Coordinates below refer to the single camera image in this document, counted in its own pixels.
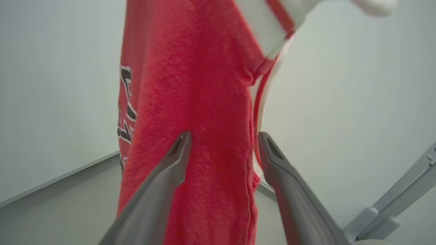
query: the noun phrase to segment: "white wall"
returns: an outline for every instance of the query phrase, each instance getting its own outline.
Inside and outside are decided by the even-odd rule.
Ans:
[[[0,202],[118,150],[123,0],[0,2]]]
[[[264,130],[341,227],[436,141],[435,10],[433,0],[402,0],[380,19],[322,3],[271,87]],[[426,207],[414,212],[436,220]]]

